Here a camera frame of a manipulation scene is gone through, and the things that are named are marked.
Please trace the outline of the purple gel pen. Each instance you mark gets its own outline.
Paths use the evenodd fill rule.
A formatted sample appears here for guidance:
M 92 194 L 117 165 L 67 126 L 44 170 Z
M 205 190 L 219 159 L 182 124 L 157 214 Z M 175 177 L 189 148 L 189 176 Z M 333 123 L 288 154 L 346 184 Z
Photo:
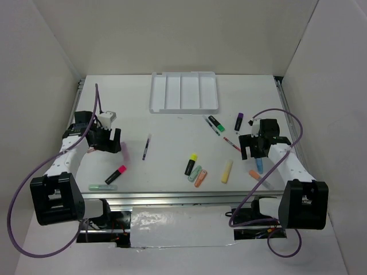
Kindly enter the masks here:
M 148 134 L 148 137 L 147 137 L 147 140 L 146 140 L 146 144 L 145 144 L 145 148 L 144 148 L 144 152 L 143 152 L 143 156 L 142 156 L 142 160 L 145 160 L 146 159 L 147 150 L 149 148 L 150 140 L 151 140 L 151 134 Z

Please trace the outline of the blue pastel highlighter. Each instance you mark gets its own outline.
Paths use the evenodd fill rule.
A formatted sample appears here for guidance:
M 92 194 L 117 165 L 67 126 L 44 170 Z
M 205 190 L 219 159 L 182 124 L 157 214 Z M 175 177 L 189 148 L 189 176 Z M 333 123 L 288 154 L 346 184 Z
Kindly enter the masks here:
M 257 167 L 257 172 L 259 174 L 262 174 L 263 173 L 263 161 L 261 158 L 256 159 L 256 167 Z

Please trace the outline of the black green-capped highlighter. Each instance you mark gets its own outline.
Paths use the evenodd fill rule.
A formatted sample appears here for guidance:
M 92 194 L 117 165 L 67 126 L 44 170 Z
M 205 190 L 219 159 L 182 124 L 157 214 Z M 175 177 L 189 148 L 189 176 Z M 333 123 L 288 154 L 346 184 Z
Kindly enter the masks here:
M 214 117 L 214 116 L 209 116 L 208 119 L 213 123 L 213 125 L 220 131 L 220 132 L 224 132 L 225 128 L 222 126 L 222 124 Z

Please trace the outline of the aluminium table frame rails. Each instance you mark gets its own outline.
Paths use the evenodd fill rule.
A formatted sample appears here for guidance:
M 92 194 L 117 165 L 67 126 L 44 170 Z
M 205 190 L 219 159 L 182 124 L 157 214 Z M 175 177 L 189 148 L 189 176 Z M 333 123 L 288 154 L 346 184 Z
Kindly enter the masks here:
M 225 131 L 216 135 L 202 115 L 152 114 L 149 111 L 150 76 L 91 75 L 84 82 L 77 109 L 93 107 L 99 90 L 104 110 L 117 115 L 114 127 L 122 131 L 130 154 L 130 165 L 115 181 L 116 191 L 89 191 L 90 184 L 104 181 L 123 163 L 122 154 L 95 151 L 86 154 L 76 174 L 76 183 L 85 199 L 104 198 L 117 205 L 168 205 L 187 203 L 239 203 L 256 186 L 249 170 L 252 159 L 242 160 L 234 130 L 238 113 L 244 120 L 253 115 L 277 119 L 280 133 L 290 136 L 282 102 L 274 78 L 266 76 L 229 76 L 216 78 L 219 112 L 215 115 Z M 146 159 L 142 160 L 148 134 L 151 134 Z M 191 154 L 207 171 L 199 188 L 188 181 L 185 169 Z M 221 183 L 225 164 L 233 161 L 227 184 Z

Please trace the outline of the pink pastel highlighter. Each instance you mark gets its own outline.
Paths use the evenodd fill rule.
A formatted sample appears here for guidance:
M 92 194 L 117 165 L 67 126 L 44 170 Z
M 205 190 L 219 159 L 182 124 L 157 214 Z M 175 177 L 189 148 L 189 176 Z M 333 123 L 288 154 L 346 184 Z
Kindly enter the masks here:
M 122 156 L 123 156 L 123 163 L 126 166 L 129 166 L 130 165 L 130 154 L 128 152 L 126 142 L 121 142 L 120 147 L 121 147 L 121 153 L 122 153 Z

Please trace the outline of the green pastel short highlighter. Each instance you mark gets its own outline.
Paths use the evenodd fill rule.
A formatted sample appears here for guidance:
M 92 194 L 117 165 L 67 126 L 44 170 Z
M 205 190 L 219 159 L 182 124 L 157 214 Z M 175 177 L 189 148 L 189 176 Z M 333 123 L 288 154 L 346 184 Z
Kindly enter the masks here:
M 188 176 L 188 181 L 194 182 L 197 179 L 201 171 L 202 171 L 202 167 L 198 165 L 195 169 L 192 170 L 191 174 Z

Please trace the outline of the green pastel long highlighter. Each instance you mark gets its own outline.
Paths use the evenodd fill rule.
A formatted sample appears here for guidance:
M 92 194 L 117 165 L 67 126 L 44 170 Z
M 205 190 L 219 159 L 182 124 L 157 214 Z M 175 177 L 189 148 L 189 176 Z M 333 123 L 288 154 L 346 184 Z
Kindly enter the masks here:
M 116 191 L 118 187 L 114 184 L 90 184 L 88 189 L 89 191 Z

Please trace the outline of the black pink-capped highlighter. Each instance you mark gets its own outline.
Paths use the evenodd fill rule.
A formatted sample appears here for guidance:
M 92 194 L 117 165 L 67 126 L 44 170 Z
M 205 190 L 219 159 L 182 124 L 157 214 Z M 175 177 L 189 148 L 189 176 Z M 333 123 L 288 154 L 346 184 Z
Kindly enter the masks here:
M 104 182 L 106 184 L 111 184 L 118 177 L 120 177 L 125 171 L 127 167 L 125 165 L 120 166 L 117 170 L 115 170 Z

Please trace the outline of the white divided plastic tray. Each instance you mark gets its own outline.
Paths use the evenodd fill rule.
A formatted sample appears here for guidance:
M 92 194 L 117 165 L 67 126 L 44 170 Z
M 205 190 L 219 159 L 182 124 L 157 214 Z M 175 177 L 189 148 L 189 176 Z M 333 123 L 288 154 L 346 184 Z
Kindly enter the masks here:
M 150 113 L 213 115 L 218 110 L 215 73 L 164 72 L 151 75 Z

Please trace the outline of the black purple-capped highlighter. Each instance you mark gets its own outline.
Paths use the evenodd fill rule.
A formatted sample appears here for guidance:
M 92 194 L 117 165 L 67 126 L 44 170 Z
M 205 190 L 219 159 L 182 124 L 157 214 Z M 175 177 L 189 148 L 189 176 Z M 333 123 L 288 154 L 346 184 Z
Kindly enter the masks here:
M 238 115 L 237 115 L 237 119 L 236 119 L 236 123 L 235 123 L 235 127 L 234 127 L 234 130 L 235 131 L 239 131 L 240 130 L 240 128 L 241 128 L 241 124 L 242 124 L 242 122 L 243 122 L 243 116 L 244 116 L 244 114 L 243 113 L 238 113 Z

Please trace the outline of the green gel pen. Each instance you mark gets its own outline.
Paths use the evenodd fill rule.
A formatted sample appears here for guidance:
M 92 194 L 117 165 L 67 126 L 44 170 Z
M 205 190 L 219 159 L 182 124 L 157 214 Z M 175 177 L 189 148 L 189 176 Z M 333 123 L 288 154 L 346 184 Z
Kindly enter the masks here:
M 213 124 L 209 121 L 209 119 L 202 115 L 203 119 L 209 124 L 210 128 L 216 133 L 216 135 L 220 136 L 219 131 L 213 126 Z

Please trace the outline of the yellow pastel highlighter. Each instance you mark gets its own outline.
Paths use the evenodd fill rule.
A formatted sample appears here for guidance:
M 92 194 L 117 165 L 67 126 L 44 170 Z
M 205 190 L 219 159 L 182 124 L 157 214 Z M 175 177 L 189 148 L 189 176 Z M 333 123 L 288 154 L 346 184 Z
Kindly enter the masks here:
M 225 167 L 224 167 L 224 171 L 223 171 L 223 174 L 222 174 L 222 177 L 221 177 L 221 183 L 227 184 L 228 179 L 229 179 L 229 174 L 230 174 L 231 169 L 232 169 L 232 165 L 233 165 L 232 160 L 228 160 L 226 162 Z

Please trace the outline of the black yellow-capped highlighter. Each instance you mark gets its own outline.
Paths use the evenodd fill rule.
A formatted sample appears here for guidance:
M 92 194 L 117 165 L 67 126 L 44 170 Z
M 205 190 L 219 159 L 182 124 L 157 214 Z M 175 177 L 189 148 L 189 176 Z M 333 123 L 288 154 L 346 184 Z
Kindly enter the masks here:
M 196 160 L 197 160 L 197 154 L 195 154 L 195 153 L 191 154 L 191 156 L 189 158 L 189 161 L 188 161 L 188 164 L 187 164 L 186 169 L 185 169 L 185 175 L 190 176 L 190 174 L 192 173 L 192 169 L 195 165 Z

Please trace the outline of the red gel pen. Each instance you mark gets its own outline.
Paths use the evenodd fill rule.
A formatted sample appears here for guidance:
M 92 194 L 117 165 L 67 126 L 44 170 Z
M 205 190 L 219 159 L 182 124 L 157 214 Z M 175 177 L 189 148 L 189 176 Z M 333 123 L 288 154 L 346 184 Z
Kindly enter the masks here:
M 235 145 L 234 143 L 232 143 L 227 137 L 223 137 L 223 139 L 228 143 L 230 144 L 233 148 L 235 148 L 236 150 L 238 150 L 239 152 L 241 152 L 241 149 Z

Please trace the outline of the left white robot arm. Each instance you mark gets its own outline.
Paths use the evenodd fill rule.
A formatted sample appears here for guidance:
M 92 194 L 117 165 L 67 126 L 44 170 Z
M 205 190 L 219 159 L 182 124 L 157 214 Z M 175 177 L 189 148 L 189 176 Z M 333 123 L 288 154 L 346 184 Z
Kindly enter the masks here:
M 80 163 L 90 148 L 116 154 L 121 151 L 119 128 L 112 129 L 115 112 L 94 115 L 75 112 L 75 121 L 63 134 L 61 155 L 46 173 L 30 182 L 38 223 L 42 226 L 92 219 L 99 228 L 108 228 L 113 214 L 105 199 L 86 201 L 76 183 Z

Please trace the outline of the orange pastel long highlighter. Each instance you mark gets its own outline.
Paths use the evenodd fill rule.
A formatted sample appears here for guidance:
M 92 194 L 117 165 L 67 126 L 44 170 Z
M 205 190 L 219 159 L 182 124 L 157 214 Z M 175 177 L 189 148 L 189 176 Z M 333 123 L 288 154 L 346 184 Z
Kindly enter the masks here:
M 262 177 L 255 171 L 255 170 L 250 170 L 249 171 L 249 175 L 254 178 L 255 180 L 257 180 L 258 182 L 262 180 Z M 270 183 L 268 183 L 266 180 L 264 180 L 261 184 L 263 187 L 265 187 L 268 190 L 273 190 L 274 186 L 271 185 Z

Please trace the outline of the orange pastel short highlighter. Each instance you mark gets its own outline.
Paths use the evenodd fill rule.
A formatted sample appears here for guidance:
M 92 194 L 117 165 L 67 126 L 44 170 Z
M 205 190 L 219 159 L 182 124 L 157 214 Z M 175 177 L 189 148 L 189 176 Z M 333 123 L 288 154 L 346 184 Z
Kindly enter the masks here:
M 199 175 L 198 175 L 198 177 L 197 177 L 197 179 L 196 179 L 196 181 L 195 181 L 195 184 L 194 184 L 194 186 L 196 187 L 196 188 L 199 188 L 200 187 L 200 185 L 201 185 L 201 183 L 204 181 L 204 179 L 206 178 L 206 176 L 207 176 L 207 171 L 206 170 L 201 170 L 200 171 L 200 173 L 199 173 Z

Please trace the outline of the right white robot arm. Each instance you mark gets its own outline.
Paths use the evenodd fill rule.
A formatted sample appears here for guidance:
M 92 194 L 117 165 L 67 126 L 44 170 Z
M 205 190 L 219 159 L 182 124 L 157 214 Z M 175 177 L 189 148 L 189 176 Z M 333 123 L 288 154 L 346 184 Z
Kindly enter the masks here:
M 322 230 L 327 216 L 327 184 L 317 181 L 306 171 L 289 139 L 280 136 L 276 119 L 254 119 L 249 123 L 252 133 L 239 137 L 242 159 L 247 159 L 247 147 L 252 158 L 269 158 L 285 184 L 280 199 L 255 199 L 250 211 L 252 222 L 262 225 L 271 217 L 285 229 Z

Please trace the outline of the white foil cover panel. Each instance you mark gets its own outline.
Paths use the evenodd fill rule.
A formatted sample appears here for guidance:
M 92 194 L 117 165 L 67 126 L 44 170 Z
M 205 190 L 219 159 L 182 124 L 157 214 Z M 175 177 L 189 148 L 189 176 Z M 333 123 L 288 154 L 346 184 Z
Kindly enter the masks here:
M 225 215 L 228 206 L 135 207 L 130 222 L 133 248 L 219 247 L 235 244 Z

